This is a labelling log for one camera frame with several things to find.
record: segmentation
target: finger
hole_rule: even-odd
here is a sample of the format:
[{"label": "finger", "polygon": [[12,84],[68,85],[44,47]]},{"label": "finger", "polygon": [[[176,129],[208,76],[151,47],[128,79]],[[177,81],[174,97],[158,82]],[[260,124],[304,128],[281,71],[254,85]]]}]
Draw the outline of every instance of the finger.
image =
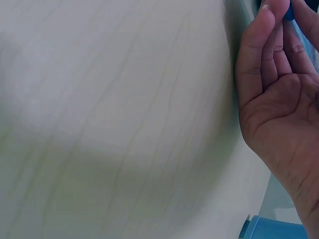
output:
[{"label": "finger", "polygon": [[262,4],[268,4],[276,19],[276,26],[279,25],[290,6],[290,0],[264,0]]},{"label": "finger", "polygon": [[236,65],[239,106],[262,94],[261,57],[263,47],[275,27],[275,16],[264,5],[242,36]]},{"label": "finger", "polygon": [[277,68],[278,78],[292,73],[289,61],[284,52],[284,32],[282,23],[278,26],[274,47],[274,61]]},{"label": "finger", "polygon": [[261,79],[264,90],[278,79],[277,68],[274,61],[276,35],[277,29],[274,29],[263,48],[261,60]]},{"label": "finger", "polygon": [[293,23],[290,21],[284,21],[283,24],[285,53],[293,72],[296,74],[317,73],[313,63],[300,42]]},{"label": "finger", "polygon": [[298,26],[316,50],[319,50],[319,16],[308,7],[304,0],[292,0]]}]

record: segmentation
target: wood grain texture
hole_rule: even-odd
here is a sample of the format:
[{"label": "wood grain texture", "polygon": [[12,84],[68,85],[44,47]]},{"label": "wood grain texture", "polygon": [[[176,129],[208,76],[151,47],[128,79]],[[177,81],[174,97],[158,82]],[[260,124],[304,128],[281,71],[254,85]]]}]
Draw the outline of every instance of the wood grain texture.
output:
[{"label": "wood grain texture", "polygon": [[237,238],[269,179],[237,122],[245,3],[1,0],[0,238]]}]

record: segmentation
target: blue cap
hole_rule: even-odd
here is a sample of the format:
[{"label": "blue cap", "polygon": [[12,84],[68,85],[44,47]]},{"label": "blue cap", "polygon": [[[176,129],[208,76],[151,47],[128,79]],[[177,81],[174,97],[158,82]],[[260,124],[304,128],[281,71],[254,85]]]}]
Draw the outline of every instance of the blue cap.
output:
[{"label": "blue cap", "polygon": [[308,239],[303,225],[284,223],[254,216],[246,221],[240,238],[243,239]]},{"label": "blue cap", "polygon": [[295,19],[293,6],[292,6],[291,2],[290,2],[289,9],[288,9],[288,11],[286,12],[286,14],[284,16],[284,19],[287,20],[287,21],[292,21],[292,20]]}]

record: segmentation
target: skin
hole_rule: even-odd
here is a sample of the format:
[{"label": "skin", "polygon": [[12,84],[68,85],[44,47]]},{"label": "skin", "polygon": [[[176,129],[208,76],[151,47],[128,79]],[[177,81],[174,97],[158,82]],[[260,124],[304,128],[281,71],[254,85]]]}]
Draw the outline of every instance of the skin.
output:
[{"label": "skin", "polygon": [[[319,50],[319,16],[291,0]],[[319,238],[319,75],[292,27],[289,0],[265,0],[243,33],[236,64],[242,134],[293,199],[309,238]]]}]

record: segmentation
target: fingernail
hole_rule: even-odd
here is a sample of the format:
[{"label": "fingernail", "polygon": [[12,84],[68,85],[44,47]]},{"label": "fingernail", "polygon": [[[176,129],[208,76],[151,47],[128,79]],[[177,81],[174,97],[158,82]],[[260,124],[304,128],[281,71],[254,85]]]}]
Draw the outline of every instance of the fingernail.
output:
[{"label": "fingernail", "polygon": [[261,9],[269,9],[271,11],[270,5],[268,4],[263,5]]}]

